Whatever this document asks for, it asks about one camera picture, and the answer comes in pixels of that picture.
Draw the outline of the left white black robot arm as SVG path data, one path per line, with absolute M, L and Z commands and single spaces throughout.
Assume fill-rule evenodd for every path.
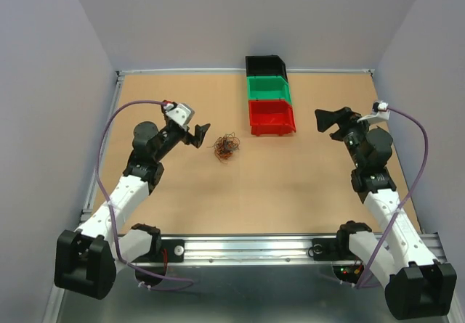
M 124 267 L 166 279 L 165 274 L 149 272 L 133 262 L 147 261 L 161 254 L 161 231 L 155 226 L 135 224 L 123 237 L 118 236 L 135 209 L 157 187 L 164 172 L 161 162 L 180 142 L 199 148 L 210 125 L 197 125 L 191 134 L 174 120 L 163 128 L 145 121 L 134 128 L 133 150 L 115 189 L 92 217 L 76 230 L 65 230 L 57 238 L 54 284 L 62 289 L 103 299 L 112 289 Z

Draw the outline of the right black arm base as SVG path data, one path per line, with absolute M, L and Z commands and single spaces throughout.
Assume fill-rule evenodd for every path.
M 356 284 L 364 270 L 363 262 L 336 238 L 314 238 L 307 255 L 317 262 L 331 262 L 333 274 L 339 281 Z

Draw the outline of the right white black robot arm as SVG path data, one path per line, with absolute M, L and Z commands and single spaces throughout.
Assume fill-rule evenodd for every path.
M 338 127 L 330 137 L 347 148 L 355 165 L 352 188 L 376 219 L 382 235 L 376 237 L 365 223 L 348 221 L 339 227 L 331 246 L 315 245 L 309 252 L 318 257 L 329 250 L 331 260 L 359 260 L 361 267 L 356 273 L 341 271 L 340 282 L 362 289 L 376 279 L 391 315 L 398 320 L 445 316 L 453 301 L 457 274 L 416 231 L 404 210 L 407 198 L 400 197 L 387 168 L 393 138 L 379 124 L 388 121 L 392 111 L 381 101 L 374 102 L 366 116 L 349 107 L 315 110 L 319 132 Z

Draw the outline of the red storage bin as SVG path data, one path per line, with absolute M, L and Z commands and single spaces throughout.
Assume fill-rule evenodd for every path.
M 254 136 L 296 133 L 294 110 L 283 99 L 249 100 L 248 112 Z

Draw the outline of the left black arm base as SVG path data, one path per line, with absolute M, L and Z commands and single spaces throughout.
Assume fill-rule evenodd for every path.
M 151 273 L 166 276 L 170 263 L 182 263 L 184 261 L 185 241 L 183 239 L 163 240 L 159 235 L 156 241 L 152 241 L 149 251 L 138 257 L 134 263 L 141 263 L 139 267 Z

